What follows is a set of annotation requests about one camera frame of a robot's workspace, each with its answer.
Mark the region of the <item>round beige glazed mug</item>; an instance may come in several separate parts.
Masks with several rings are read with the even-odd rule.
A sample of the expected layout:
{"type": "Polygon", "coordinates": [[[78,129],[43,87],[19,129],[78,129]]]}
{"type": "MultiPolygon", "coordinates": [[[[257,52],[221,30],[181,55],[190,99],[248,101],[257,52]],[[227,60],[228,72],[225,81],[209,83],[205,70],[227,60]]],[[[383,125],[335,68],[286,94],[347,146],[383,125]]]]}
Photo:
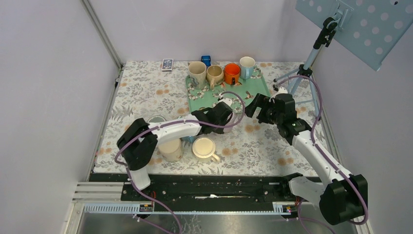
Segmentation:
{"type": "Polygon", "coordinates": [[[209,83],[210,89],[218,86],[224,81],[224,71],[221,66],[212,65],[206,70],[206,80],[209,83]]]}

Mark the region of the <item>orange mug with black handle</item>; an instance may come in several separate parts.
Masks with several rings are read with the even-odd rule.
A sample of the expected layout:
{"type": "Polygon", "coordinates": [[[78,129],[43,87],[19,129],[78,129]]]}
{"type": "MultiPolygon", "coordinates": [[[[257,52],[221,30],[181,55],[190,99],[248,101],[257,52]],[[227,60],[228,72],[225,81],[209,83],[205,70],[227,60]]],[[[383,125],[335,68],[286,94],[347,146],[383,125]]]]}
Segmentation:
{"type": "Polygon", "coordinates": [[[229,85],[236,85],[239,81],[241,68],[235,63],[229,63],[224,67],[224,82],[229,85]]]}

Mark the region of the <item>light blue faceted mug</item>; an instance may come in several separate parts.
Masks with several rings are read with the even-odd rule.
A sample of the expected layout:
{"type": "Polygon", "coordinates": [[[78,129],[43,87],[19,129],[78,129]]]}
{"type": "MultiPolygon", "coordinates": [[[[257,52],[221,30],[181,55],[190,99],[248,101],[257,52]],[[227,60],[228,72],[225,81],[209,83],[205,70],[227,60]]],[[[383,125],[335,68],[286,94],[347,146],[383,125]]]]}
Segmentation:
{"type": "Polygon", "coordinates": [[[240,77],[244,80],[250,79],[256,68],[256,61],[252,57],[242,57],[239,61],[241,67],[240,77]]]}

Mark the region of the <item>beige seahorse print mug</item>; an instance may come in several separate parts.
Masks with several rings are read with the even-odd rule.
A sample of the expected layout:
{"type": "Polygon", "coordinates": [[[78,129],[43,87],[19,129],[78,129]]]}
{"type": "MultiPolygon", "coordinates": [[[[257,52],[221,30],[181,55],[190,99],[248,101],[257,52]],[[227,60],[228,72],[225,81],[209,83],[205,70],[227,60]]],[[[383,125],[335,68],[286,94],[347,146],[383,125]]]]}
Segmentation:
{"type": "Polygon", "coordinates": [[[201,61],[193,61],[188,64],[190,84],[196,90],[202,90],[206,85],[207,67],[201,61]]]}

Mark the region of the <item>lilac mug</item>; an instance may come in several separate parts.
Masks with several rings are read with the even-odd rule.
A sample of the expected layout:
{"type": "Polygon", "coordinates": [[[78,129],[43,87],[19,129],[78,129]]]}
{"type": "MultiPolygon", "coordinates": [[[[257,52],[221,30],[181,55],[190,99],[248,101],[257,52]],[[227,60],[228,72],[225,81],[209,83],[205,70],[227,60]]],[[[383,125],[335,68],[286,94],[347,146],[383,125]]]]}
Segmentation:
{"type": "Polygon", "coordinates": [[[228,127],[228,126],[233,125],[235,123],[235,121],[236,121],[236,114],[234,112],[232,112],[230,118],[228,119],[228,123],[225,125],[225,126],[227,126],[227,128],[223,128],[223,133],[224,134],[229,133],[229,132],[232,131],[233,127],[228,127]]]}

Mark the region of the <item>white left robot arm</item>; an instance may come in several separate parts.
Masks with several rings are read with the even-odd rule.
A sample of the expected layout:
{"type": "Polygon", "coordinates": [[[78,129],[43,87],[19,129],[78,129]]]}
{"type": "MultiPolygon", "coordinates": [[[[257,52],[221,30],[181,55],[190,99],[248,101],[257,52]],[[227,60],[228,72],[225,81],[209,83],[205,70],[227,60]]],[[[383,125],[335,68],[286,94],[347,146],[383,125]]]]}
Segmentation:
{"type": "Polygon", "coordinates": [[[120,154],[126,161],[130,179],[134,182],[132,194],[139,200],[146,200],[151,194],[150,178],[146,166],[159,144],[183,137],[222,134],[232,117],[232,101],[220,100],[215,107],[193,111],[189,115],[159,123],[148,123],[136,119],[117,141],[120,154]]]}

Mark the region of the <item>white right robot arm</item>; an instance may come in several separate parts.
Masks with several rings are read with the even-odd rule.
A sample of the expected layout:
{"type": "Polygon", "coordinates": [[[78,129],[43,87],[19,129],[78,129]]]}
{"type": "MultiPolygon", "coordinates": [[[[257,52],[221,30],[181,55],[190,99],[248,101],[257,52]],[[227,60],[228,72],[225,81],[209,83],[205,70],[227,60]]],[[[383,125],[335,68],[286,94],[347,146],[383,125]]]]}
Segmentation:
{"type": "Polygon", "coordinates": [[[260,108],[258,122],[275,124],[280,136],[305,157],[321,180],[315,183],[296,175],[280,186],[281,198],[287,201],[296,196],[304,198],[318,206],[331,225],[368,216],[367,180],[363,175],[353,175],[319,143],[310,125],[297,116],[291,94],[274,97],[257,94],[246,107],[246,115],[253,117],[257,108],[260,108]]]}

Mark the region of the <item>cream yellow mug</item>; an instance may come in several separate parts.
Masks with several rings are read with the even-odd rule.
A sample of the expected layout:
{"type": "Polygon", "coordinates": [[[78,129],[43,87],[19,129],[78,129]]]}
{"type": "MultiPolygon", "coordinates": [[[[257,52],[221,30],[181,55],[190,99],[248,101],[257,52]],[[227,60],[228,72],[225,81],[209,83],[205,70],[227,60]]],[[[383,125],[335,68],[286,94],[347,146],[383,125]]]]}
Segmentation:
{"type": "Polygon", "coordinates": [[[216,154],[215,142],[208,137],[196,139],[192,145],[192,152],[199,162],[221,162],[221,158],[216,154]]]}

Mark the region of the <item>blue butterfly mug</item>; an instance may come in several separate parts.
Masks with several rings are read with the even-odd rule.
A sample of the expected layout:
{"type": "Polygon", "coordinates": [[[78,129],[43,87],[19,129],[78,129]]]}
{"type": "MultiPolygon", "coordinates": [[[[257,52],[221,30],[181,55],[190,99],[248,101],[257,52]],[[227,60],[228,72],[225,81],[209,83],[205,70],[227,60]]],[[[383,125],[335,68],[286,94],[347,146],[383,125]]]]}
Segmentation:
{"type": "Polygon", "coordinates": [[[185,136],[181,140],[192,144],[195,141],[195,136],[185,136]]]}

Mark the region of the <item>beige cartoon print mug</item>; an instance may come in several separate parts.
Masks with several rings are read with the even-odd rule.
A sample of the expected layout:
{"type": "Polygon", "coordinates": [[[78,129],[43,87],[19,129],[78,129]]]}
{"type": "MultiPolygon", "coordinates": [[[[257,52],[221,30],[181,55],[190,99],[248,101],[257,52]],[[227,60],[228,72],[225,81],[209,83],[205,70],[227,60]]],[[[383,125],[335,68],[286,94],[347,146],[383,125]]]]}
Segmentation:
{"type": "Polygon", "coordinates": [[[160,154],[167,162],[175,162],[183,156],[183,145],[181,139],[175,139],[158,146],[160,154]]]}

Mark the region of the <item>grey mug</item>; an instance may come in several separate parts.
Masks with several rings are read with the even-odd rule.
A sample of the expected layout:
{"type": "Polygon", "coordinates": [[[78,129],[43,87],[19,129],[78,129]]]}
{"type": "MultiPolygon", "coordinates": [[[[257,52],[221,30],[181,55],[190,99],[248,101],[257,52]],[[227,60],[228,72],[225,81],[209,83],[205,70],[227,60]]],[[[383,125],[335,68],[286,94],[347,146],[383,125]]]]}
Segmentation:
{"type": "Polygon", "coordinates": [[[163,116],[152,116],[149,118],[148,123],[162,123],[167,121],[163,116]]]}

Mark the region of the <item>blue toy car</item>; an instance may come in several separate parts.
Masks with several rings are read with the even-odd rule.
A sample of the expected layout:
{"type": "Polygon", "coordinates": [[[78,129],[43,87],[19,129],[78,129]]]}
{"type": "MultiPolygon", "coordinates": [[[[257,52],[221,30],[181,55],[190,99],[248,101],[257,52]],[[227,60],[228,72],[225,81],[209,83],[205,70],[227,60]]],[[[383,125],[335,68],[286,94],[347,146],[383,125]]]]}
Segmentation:
{"type": "Polygon", "coordinates": [[[209,55],[203,55],[201,56],[201,62],[206,65],[206,67],[211,66],[211,56],[209,55]]]}

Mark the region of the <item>playing card box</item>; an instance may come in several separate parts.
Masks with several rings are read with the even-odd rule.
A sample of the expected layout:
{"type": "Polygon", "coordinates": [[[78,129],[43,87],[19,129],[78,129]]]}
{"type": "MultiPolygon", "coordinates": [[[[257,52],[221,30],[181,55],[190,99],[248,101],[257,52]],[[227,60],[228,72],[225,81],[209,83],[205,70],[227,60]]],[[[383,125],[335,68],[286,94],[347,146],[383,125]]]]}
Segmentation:
{"type": "Polygon", "coordinates": [[[174,59],[163,59],[161,64],[162,72],[171,72],[173,70],[174,59]]]}

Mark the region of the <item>light blue tripod stand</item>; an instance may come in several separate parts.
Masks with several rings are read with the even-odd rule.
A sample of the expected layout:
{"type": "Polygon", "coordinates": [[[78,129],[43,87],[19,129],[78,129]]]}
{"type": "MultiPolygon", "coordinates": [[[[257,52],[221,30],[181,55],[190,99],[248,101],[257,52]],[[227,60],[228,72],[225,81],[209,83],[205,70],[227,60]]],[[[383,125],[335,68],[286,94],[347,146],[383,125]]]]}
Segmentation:
{"type": "MultiPolygon", "coordinates": [[[[274,79],[274,82],[278,82],[284,78],[288,78],[289,76],[293,75],[295,72],[296,75],[302,75],[302,76],[306,76],[306,77],[311,77],[313,71],[311,70],[311,66],[313,65],[313,63],[316,60],[316,57],[321,49],[321,47],[323,45],[325,45],[326,47],[328,47],[336,33],[336,28],[338,26],[339,21],[341,20],[341,17],[335,15],[333,17],[328,17],[322,24],[322,29],[313,45],[312,51],[310,53],[310,55],[308,56],[306,62],[304,64],[301,64],[297,69],[292,70],[291,72],[274,79]]],[[[296,78],[292,84],[289,84],[287,90],[290,94],[294,94],[301,82],[302,78],[296,78]]],[[[318,101],[318,97],[316,94],[316,89],[315,89],[315,85],[309,81],[310,84],[310,89],[312,92],[312,102],[313,105],[315,107],[315,114],[316,117],[319,114],[319,101],[318,101]]]]}

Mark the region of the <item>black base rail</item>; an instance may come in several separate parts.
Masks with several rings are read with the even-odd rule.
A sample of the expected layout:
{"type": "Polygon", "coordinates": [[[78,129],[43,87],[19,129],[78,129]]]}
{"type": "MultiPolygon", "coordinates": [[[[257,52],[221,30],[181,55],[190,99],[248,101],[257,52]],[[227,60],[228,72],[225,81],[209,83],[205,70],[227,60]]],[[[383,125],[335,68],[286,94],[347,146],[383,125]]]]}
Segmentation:
{"type": "Polygon", "coordinates": [[[122,182],[121,201],[156,204],[147,199],[149,196],[168,208],[169,204],[210,201],[224,204],[286,202],[294,206],[298,199],[287,190],[286,180],[286,176],[156,174],[150,175],[150,186],[139,194],[126,174],[94,173],[89,178],[90,182],[122,182]]]}

